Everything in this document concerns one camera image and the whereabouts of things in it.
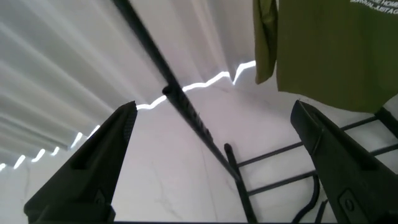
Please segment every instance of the white ceiling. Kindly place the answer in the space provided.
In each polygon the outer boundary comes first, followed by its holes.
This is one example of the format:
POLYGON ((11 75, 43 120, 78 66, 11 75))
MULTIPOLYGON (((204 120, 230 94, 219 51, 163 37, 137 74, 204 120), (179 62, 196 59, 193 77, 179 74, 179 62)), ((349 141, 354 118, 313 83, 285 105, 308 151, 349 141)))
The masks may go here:
MULTIPOLYGON (((251 1, 132 4, 182 86, 254 59, 251 1)), ((68 149, 165 85, 111 1, 0 1, 0 164, 68 149)))

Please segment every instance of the curved black tube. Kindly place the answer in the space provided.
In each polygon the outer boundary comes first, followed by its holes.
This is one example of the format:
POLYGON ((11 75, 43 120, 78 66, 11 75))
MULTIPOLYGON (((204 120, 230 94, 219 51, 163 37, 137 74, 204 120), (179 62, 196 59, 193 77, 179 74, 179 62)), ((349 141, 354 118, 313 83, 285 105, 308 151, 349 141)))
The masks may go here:
POLYGON ((317 204, 317 200, 319 198, 319 191, 320 191, 320 183, 319 183, 319 177, 317 175, 312 176, 313 177, 313 193, 310 202, 308 205, 303 207, 296 217, 294 217, 292 223, 298 223, 305 214, 307 214, 311 209, 315 207, 315 204, 317 204))
POLYGON ((322 222, 323 212, 325 211, 326 204, 327 204, 328 202, 329 202, 329 200, 326 199, 326 200, 324 200, 324 201, 321 203, 321 206, 319 207, 319 210, 318 210, 317 217, 316 217, 316 219, 315 219, 315 223, 321 223, 321 222, 322 222))

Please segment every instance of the black metal frame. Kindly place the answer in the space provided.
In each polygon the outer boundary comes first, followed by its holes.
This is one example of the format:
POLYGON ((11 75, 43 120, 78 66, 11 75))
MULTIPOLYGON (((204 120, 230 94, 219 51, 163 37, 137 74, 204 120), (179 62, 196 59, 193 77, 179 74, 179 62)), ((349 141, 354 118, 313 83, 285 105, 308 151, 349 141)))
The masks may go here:
MULTIPOLYGON (((220 152, 220 150, 214 144, 213 138, 211 137, 209 130, 205 127, 198 113, 193 108, 191 102, 189 101, 185 93, 182 91, 181 86, 178 84, 178 81, 175 78, 173 72, 171 71, 170 67, 167 65, 167 62, 164 60, 162 54, 160 53, 159 49, 156 47, 154 41, 150 37, 150 34, 148 33, 147 29, 141 22, 139 16, 136 14, 130 2, 128 0, 113 0, 113 3, 120 11, 123 18, 126 20, 128 26, 137 36, 142 46, 149 54, 149 57, 152 59, 156 67, 159 69, 159 72, 167 81, 168 85, 163 89, 162 93, 169 99, 174 108, 181 114, 181 116, 196 132, 199 138, 206 144, 206 146, 215 155, 215 157, 219 160, 222 166, 235 179, 235 183, 248 222, 257 223, 256 215, 250 203, 249 199, 250 196, 259 194, 261 192, 265 192, 267 190, 272 190, 276 187, 290 184, 292 182, 302 180, 308 177, 314 177, 317 175, 316 171, 313 170, 304 174, 296 175, 294 177, 278 181, 273 184, 259 187, 258 189, 247 191, 239 171, 240 167, 298 148, 300 146, 303 146, 303 143, 298 142, 290 146, 283 147, 282 149, 278 149, 273 152, 268 152, 264 155, 257 156, 255 158, 240 163, 236 162, 232 147, 229 144, 225 144, 224 149, 228 158, 228 160, 226 160, 225 157, 220 152)), ((380 120, 382 124, 385 125, 388 128, 388 130, 390 130, 394 134, 395 137, 398 138, 398 121, 385 108, 382 108, 380 111, 378 111, 374 117, 344 126, 341 128, 341 130, 346 131, 364 124, 368 124, 376 120, 380 120)), ((395 149, 398 149, 398 144, 375 150, 372 152, 372 155, 377 156, 380 154, 393 151, 395 149)))

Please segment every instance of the olive green t-shirt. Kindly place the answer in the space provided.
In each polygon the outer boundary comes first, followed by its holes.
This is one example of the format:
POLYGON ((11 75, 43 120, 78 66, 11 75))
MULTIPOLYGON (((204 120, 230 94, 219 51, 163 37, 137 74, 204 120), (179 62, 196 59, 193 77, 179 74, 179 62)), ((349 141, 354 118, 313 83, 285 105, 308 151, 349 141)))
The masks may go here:
POLYGON ((398 93, 398 1, 281 0, 277 41, 279 91, 368 113, 398 93))

